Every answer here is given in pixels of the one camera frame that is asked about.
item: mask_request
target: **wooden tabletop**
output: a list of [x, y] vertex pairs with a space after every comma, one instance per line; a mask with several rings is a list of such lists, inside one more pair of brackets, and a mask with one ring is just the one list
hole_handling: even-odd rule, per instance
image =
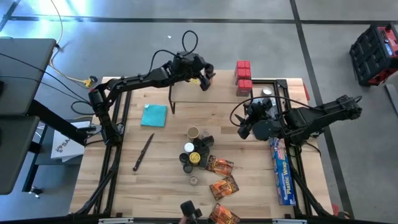
[[[195, 100], [192, 96], [190, 98], [184, 96], [184, 100], [182, 96], [179, 98], [179, 95], [176, 95], [177, 90], [174, 90], [177, 89], [177, 85], [173, 88], [173, 100], [220, 102], [221, 99], [229, 98], [229, 102], [240, 102], [241, 99], [237, 100], [234, 95], [226, 96], [225, 89], [224, 94], [216, 92], [222, 89], [217, 83], [223, 82], [218, 80], [232, 79], [233, 71], [216, 71], [216, 73], [217, 76], [214, 77], [213, 84], [207, 92], [201, 90], [196, 92], [196, 88], [200, 89], [199, 86], [184, 83], [190, 87], [189, 95], [196, 95], [199, 100]], [[288, 78], [287, 83], [290, 97], [306, 103], [302, 80]], [[259, 85], [254, 87], [254, 96], [259, 95], [260, 89]], [[183, 145], [187, 141], [187, 129], [191, 126], [206, 130], [214, 136], [215, 145], [211, 147], [210, 154], [234, 162], [232, 175], [239, 186], [239, 191], [222, 198], [220, 204], [241, 218], [283, 218], [285, 213], [294, 214], [292, 207], [278, 204], [269, 143], [257, 141], [252, 136], [246, 140], [241, 139], [236, 133], [238, 128], [229, 122], [229, 114], [236, 106], [235, 103], [177, 103], [175, 114], [172, 114], [168, 102], [168, 90], [168, 88], [144, 88], [134, 90], [132, 93], [114, 195], [113, 215], [116, 212], [123, 212], [124, 217], [180, 218], [182, 216], [180, 204], [192, 200], [196, 208], [202, 210], [204, 217], [209, 216], [216, 203], [209, 185], [223, 177], [197, 167], [190, 175], [182, 170], [178, 155], [183, 152]], [[168, 105], [164, 128], [141, 126], [145, 104]], [[242, 113], [243, 109], [237, 111], [237, 114], [242, 115]], [[98, 119], [93, 118], [93, 122], [98, 124]], [[133, 172], [132, 168], [152, 133], [155, 135], [145, 157], [138, 171]], [[104, 151], [105, 146], [102, 142], [92, 144], [85, 149], [70, 212], [81, 208], [97, 187]], [[323, 208], [331, 213], [331, 203], [319, 153], [304, 145], [301, 155], [308, 188]], [[189, 177], [192, 175], [198, 178], [196, 186], [189, 183]], [[108, 188], [104, 192], [102, 208], [106, 203]], [[300, 189], [298, 189], [298, 200], [304, 212]]]

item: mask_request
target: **concrete floor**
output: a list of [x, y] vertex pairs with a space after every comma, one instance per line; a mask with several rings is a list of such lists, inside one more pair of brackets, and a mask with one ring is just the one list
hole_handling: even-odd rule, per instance
[[[72, 77], [95, 75], [101, 79], [105, 76], [145, 73], [156, 50], [181, 50], [181, 36], [191, 29], [200, 38], [196, 52], [216, 69], [233, 69], [235, 61], [246, 59], [251, 61], [255, 77], [303, 78], [310, 92], [311, 105], [315, 105], [315, 97], [317, 101], [328, 102], [344, 94], [363, 95], [360, 119], [332, 124], [331, 134], [355, 218], [397, 223], [398, 172], [394, 164], [398, 156], [398, 143], [394, 138], [398, 133], [398, 116], [383, 86], [363, 88], [356, 83], [348, 55], [350, 45], [366, 30], [368, 23], [398, 21], [397, 1], [295, 0], [298, 16], [303, 20], [302, 34], [315, 73], [312, 82], [308, 69], [311, 65], [308, 61], [306, 63], [303, 55], [303, 37], [294, 24], [290, 5], [294, 0], [54, 1], [63, 16], [126, 19], [119, 19], [119, 22], [100, 19], [99, 22], [63, 23], [60, 45], [64, 51], [57, 55], [54, 63], [59, 70]], [[0, 13], [6, 14], [12, 2], [0, 2]], [[12, 15], [8, 15], [12, 17], [0, 36], [58, 39], [60, 23], [57, 17], [44, 16], [39, 21], [33, 21], [41, 15], [56, 15], [49, 0], [22, 0]], [[176, 20], [137, 22], [131, 18]], [[197, 23], [183, 19], [230, 20]], [[330, 21], [330, 25], [316, 25], [324, 20]], [[192, 39], [188, 39], [188, 45], [192, 44]], [[160, 65], [169, 58], [167, 54], [159, 54], [154, 65]], [[47, 71], [55, 74], [51, 68]], [[317, 86], [311, 86], [315, 78]], [[63, 77], [60, 79], [81, 96], [86, 96], [86, 89]], [[48, 76], [44, 76], [44, 81], [61, 88]], [[398, 78], [390, 77], [387, 83], [395, 84], [397, 88]], [[47, 86], [41, 85], [35, 98], [65, 119], [78, 116], [69, 109], [73, 99]], [[90, 111], [83, 106], [80, 109]], [[331, 166], [334, 161], [329, 157], [323, 136], [318, 143], [331, 201], [341, 208]], [[31, 159], [27, 156], [13, 193], [0, 196], [0, 208], [5, 211], [0, 213], [0, 220], [68, 213], [79, 167], [41, 167], [34, 185], [48, 191], [37, 200], [21, 192], [26, 167]]]

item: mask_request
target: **red cube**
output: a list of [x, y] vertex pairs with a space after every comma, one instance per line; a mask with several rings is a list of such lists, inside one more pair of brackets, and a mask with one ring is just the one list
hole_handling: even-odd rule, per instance
[[253, 88], [251, 80], [239, 80], [238, 89], [236, 90], [236, 96], [249, 96]]
[[250, 61], [248, 60], [237, 61], [235, 68], [235, 85], [238, 84], [238, 80], [250, 80], [250, 79], [251, 79]]

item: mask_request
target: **snack bag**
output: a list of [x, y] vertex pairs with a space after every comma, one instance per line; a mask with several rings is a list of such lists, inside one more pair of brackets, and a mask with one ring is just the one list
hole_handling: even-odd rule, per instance
[[237, 215], [233, 214], [226, 207], [221, 206], [219, 203], [213, 208], [209, 219], [218, 224], [237, 224], [241, 220]]
[[217, 183], [210, 185], [211, 193], [213, 193], [216, 201], [223, 198], [224, 196], [235, 193], [239, 190], [234, 177], [225, 177], [222, 180], [217, 181]]
[[223, 176], [230, 176], [234, 163], [225, 159], [217, 159], [215, 156], [210, 156], [207, 162], [206, 170], [221, 174]]

